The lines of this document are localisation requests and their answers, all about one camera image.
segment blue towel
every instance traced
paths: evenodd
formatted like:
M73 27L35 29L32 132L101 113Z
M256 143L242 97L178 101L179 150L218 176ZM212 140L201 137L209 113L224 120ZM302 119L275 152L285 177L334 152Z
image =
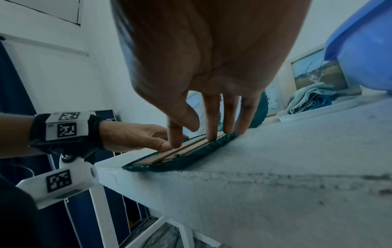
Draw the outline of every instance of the blue towel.
M333 91L333 85L317 83L297 90L291 97L286 109L287 114L297 114L304 111L329 106L340 94Z

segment painting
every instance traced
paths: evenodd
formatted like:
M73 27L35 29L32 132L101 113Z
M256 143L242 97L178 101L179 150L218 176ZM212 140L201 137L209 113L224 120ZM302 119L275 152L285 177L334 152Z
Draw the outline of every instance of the painting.
M291 62L296 89L324 82L335 91L348 89L346 78L337 60L324 61L324 49Z

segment blue curtain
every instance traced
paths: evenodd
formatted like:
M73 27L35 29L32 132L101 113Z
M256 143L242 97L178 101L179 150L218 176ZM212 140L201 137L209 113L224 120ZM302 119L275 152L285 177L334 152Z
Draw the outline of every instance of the blue curtain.
M36 114L26 89L2 42L0 42L0 112L29 116ZM0 160L0 174L14 184L31 177L31 173L22 167L13 165L30 168L35 175L51 171L47 155ZM79 247L63 202L39 210L39 215L42 222L41 232L50 247Z

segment hand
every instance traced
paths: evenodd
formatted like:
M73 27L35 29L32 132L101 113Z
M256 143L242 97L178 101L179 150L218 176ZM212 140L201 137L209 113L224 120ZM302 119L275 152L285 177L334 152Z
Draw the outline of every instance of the hand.
M158 125L103 121L99 125L103 146L112 152L128 152L150 148L160 152L170 150L167 128ZM182 140L189 139L185 134Z
M111 0L136 92L168 116L172 147L182 129L199 119L186 103L201 92L207 138L218 126L223 94L223 131L245 133L263 90L288 55L310 0ZM238 96L241 111L235 123Z

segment framed picture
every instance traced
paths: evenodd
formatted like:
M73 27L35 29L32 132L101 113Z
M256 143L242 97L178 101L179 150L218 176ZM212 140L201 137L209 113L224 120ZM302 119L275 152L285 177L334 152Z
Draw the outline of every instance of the framed picture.
M360 95L362 89L345 77L338 60L324 61L324 44L317 46L299 56L286 61L286 71L290 89L299 90L303 87L324 82L335 86L335 91L346 93L347 96Z

